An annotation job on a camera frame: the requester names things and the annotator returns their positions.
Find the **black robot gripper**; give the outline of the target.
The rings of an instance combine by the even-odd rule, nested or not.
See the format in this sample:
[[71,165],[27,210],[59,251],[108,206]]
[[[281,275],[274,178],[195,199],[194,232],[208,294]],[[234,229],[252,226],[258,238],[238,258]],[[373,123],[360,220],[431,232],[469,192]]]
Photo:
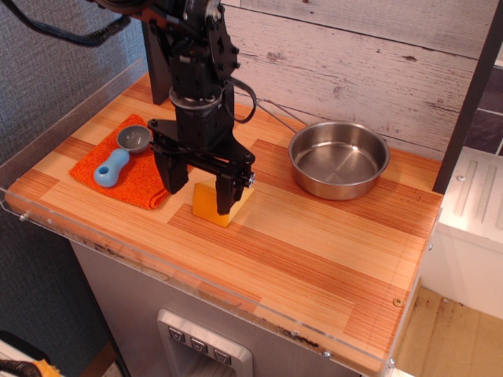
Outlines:
[[255,181],[252,164],[255,157],[233,135],[236,123],[246,123],[255,114],[235,117],[235,84],[217,87],[211,97],[198,101],[170,90],[175,120],[152,119],[152,150],[161,181],[170,194],[177,193],[189,180],[188,167],[196,167],[215,176],[217,211],[230,213],[241,200],[244,187]]

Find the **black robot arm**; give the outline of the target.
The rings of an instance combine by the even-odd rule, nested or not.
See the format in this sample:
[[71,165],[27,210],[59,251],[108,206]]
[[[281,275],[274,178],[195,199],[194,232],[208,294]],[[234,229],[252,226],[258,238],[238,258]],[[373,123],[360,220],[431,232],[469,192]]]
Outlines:
[[140,20],[156,34],[171,76],[173,120],[152,119],[152,150],[171,194],[189,180],[188,168],[215,176],[216,206],[228,214],[255,174],[255,156],[233,135],[234,91],[255,92],[233,78],[239,49],[226,30],[219,1],[99,1],[101,8]]

